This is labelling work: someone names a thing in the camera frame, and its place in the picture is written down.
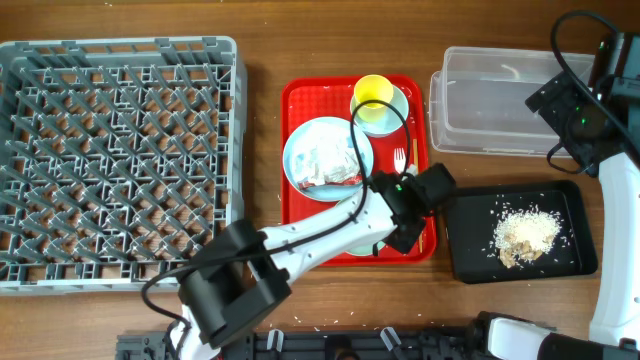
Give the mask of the red snack wrapper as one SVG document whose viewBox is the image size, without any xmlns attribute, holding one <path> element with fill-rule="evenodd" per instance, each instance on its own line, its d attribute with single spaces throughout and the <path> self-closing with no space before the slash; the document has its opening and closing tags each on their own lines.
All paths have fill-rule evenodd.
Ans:
<svg viewBox="0 0 640 360">
<path fill-rule="evenodd" d="M 338 180 L 327 180 L 326 178 L 316 178 L 311 179 L 309 177 L 305 178 L 303 181 L 297 183 L 297 187 L 300 190 L 307 190 L 314 187 L 320 186 L 353 186 L 358 185 L 362 182 L 362 177 L 360 175 L 354 175 Z"/>
</svg>

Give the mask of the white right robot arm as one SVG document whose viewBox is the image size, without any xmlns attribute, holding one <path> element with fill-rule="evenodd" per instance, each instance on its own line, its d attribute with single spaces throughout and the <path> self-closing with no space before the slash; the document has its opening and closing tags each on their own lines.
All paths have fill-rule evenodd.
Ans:
<svg viewBox="0 0 640 360">
<path fill-rule="evenodd" d="M 589 338 L 579 340 L 532 322 L 482 313 L 469 346 L 497 359 L 636 359 L 639 356 L 639 169 L 620 135 L 608 134 L 602 112 L 575 110 L 565 74 L 526 101 L 560 135 L 565 149 L 598 171 L 605 226 L 598 301 Z"/>
</svg>

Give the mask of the yellow plastic cup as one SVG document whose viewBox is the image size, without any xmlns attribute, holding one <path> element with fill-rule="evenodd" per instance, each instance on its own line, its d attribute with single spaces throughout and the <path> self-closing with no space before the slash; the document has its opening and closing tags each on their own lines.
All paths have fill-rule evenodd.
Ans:
<svg viewBox="0 0 640 360">
<path fill-rule="evenodd" d="M 359 108 L 357 115 L 364 122 L 379 122 L 386 115 L 387 107 L 379 103 L 370 103 L 370 100 L 390 103 L 393 95 L 393 85 L 386 77 L 377 74 L 363 76 L 354 87 L 355 105 L 359 106 L 365 102 L 365 105 Z"/>
</svg>

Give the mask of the white paper napkin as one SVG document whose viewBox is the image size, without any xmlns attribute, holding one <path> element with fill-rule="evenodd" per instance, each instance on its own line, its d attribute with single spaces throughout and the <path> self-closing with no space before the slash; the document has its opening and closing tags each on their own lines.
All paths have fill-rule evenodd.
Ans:
<svg viewBox="0 0 640 360">
<path fill-rule="evenodd" d="M 338 180 L 361 176 L 349 125 L 342 119 L 311 121 L 298 131 L 291 141 L 290 151 L 292 178 L 296 185 L 307 177 Z"/>
</svg>

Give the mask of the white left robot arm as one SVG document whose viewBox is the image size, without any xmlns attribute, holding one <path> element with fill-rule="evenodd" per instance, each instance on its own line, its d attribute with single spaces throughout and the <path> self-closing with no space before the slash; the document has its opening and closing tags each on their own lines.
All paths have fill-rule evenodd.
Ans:
<svg viewBox="0 0 640 360">
<path fill-rule="evenodd" d="M 167 314 L 172 356 L 214 358 L 289 297 L 304 273 L 352 248 L 384 242 L 408 253 L 455 187 L 435 167 L 417 176 L 379 172 L 352 198 L 302 221 L 263 229 L 248 219 L 231 223 L 168 273 L 182 303 L 180 314 Z"/>
</svg>

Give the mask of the pale green bowl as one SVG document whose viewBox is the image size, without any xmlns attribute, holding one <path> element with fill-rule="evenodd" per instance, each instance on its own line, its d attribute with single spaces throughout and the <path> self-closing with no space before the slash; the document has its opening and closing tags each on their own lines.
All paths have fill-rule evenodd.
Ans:
<svg viewBox="0 0 640 360">
<path fill-rule="evenodd" d="M 379 252 L 385 246 L 386 244 L 384 242 L 379 241 L 379 242 L 376 242 L 374 245 L 363 245 L 363 246 L 354 247 L 352 249 L 347 250 L 346 253 L 351 256 L 360 256 L 360 257 L 373 256 L 374 251 Z"/>
</svg>

